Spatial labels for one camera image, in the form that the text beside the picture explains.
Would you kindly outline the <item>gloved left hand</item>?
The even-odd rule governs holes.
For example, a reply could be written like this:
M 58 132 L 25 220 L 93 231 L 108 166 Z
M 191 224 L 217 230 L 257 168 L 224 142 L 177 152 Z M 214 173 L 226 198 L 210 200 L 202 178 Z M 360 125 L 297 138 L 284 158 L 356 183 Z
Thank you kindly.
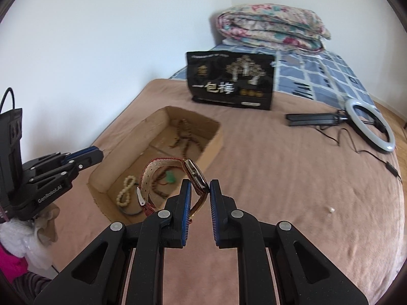
M 48 270 L 53 264 L 49 247 L 56 243 L 55 220 L 60 208 L 56 204 L 47 206 L 33 220 L 12 218 L 1 224 L 1 245 L 10 254 L 27 259 L 40 270 Z

